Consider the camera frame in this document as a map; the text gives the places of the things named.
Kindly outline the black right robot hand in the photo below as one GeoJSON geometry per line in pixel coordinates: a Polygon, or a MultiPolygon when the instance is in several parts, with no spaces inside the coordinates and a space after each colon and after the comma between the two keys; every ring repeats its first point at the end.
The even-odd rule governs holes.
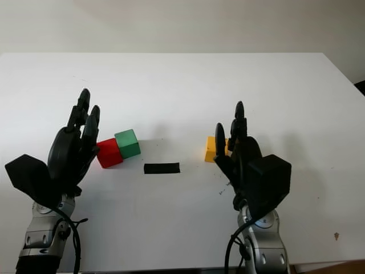
{"type": "Polygon", "coordinates": [[[215,130],[216,155],[214,162],[228,178],[234,189],[233,208],[239,211],[247,204],[245,184],[247,182],[247,165],[262,156],[257,141],[248,135],[247,119],[244,105],[236,105],[234,119],[231,123],[230,138],[225,140],[224,128],[217,123],[215,130]]]}

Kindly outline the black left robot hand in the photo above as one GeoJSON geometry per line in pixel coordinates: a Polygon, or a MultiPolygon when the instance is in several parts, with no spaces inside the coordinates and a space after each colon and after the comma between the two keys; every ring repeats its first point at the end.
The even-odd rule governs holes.
{"type": "Polygon", "coordinates": [[[78,184],[85,177],[99,152],[96,140],[99,133],[100,108],[89,111],[90,92],[83,89],[72,107],[68,123],[61,128],[48,155],[48,171],[60,191],[69,196],[80,196],[78,184]]]}

